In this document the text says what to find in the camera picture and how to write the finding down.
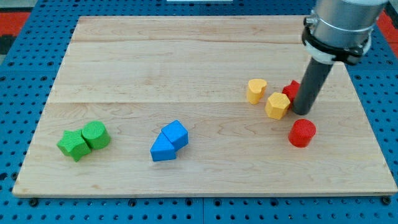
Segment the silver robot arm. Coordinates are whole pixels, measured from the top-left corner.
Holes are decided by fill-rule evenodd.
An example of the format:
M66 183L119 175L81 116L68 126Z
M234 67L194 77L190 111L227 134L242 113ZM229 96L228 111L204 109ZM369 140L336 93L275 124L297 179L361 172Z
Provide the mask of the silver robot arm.
M303 20L302 42L317 62L356 65L387 0L318 0Z

